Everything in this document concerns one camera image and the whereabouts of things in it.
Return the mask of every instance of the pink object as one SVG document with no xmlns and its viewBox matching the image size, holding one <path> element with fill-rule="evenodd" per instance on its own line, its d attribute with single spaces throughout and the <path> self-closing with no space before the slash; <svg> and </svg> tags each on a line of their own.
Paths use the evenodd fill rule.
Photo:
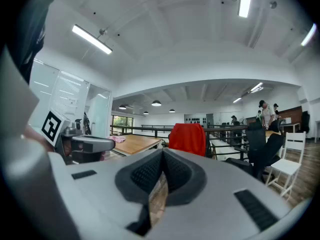
<svg viewBox="0 0 320 240">
<path fill-rule="evenodd" d="M 124 142 L 126 140 L 125 137 L 121 137 L 121 136 L 110 136 L 108 139 L 114 140 L 115 142 L 118 142 L 118 143 Z"/>
</svg>

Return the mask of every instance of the red jacket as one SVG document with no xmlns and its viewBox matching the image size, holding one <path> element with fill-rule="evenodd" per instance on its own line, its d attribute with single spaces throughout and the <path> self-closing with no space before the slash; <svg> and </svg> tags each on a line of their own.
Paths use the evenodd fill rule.
<svg viewBox="0 0 320 240">
<path fill-rule="evenodd" d="M 199 156 L 206 153 L 206 135 L 198 123 L 176 123 L 170 133 L 169 148 Z"/>
</svg>

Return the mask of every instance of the cap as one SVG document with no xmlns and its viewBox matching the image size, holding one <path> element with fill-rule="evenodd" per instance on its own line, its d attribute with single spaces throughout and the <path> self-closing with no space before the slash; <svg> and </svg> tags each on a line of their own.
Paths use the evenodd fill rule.
<svg viewBox="0 0 320 240">
<path fill-rule="evenodd" d="M 264 101 L 263 99 L 260 100 L 260 102 L 259 102 L 259 108 L 261 108 L 264 103 L 265 103 L 265 101 Z"/>
</svg>

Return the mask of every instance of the white chair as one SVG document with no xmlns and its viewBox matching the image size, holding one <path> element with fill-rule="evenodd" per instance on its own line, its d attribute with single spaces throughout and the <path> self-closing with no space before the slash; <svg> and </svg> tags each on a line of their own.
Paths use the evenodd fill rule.
<svg viewBox="0 0 320 240">
<path fill-rule="evenodd" d="M 297 178 L 297 175 L 299 172 L 299 168 L 301 166 L 302 158 L 304 156 L 305 143 L 306 143 L 306 132 L 305 131 L 303 133 L 287 133 L 285 136 L 283 157 L 279 161 L 277 161 L 271 165 L 271 170 L 269 172 L 269 175 L 268 175 L 268 178 L 267 178 L 265 184 L 267 186 L 272 184 L 272 185 L 278 187 L 279 189 L 281 189 L 282 190 L 281 194 L 280 194 L 281 197 L 283 197 L 288 191 L 290 191 L 295 184 L 295 181 L 296 181 L 296 178 Z M 300 151 L 299 162 L 293 162 L 293 161 L 286 159 L 287 149 L 293 149 L 293 150 Z M 275 178 L 274 180 L 269 182 L 270 175 L 272 174 L 273 170 L 278 171 L 279 175 L 277 176 L 277 178 Z M 286 182 L 283 187 L 280 186 L 279 184 L 277 184 L 277 181 L 278 181 L 281 173 L 287 175 L 287 179 L 286 179 Z"/>
</svg>

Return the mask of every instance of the man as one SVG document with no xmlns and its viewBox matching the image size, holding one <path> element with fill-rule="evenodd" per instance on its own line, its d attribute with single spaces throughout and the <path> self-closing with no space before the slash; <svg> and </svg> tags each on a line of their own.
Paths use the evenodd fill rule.
<svg viewBox="0 0 320 240">
<path fill-rule="evenodd" d="M 275 120 L 274 109 L 264 100 L 260 100 L 259 108 L 262 108 L 262 126 L 268 130 L 272 122 Z"/>
<path fill-rule="evenodd" d="M 259 122 L 261 123 L 262 122 L 262 114 L 261 114 L 261 110 L 258 110 L 258 114 L 256 115 L 256 121 L 259 120 Z"/>
<path fill-rule="evenodd" d="M 26 0 L 15 15 L 13 25 L 6 34 L 6 45 L 16 67 L 27 83 L 30 81 L 34 58 L 42 49 L 45 38 L 45 21 L 50 4 L 54 0 Z M 54 148 L 47 140 L 27 125 L 24 136 L 44 146 L 48 152 Z M 66 155 L 71 153 L 71 145 L 64 145 Z"/>
<path fill-rule="evenodd" d="M 232 121 L 231 121 L 232 125 L 234 124 L 235 121 L 238 121 L 235 115 L 231 116 L 231 118 L 232 118 Z"/>
<path fill-rule="evenodd" d="M 279 111 L 278 111 L 278 105 L 277 105 L 277 103 L 274 103 L 273 104 L 273 109 L 274 109 L 274 119 L 275 120 L 278 120 L 278 119 L 281 119 L 281 116 L 279 115 Z"/>
</svg>

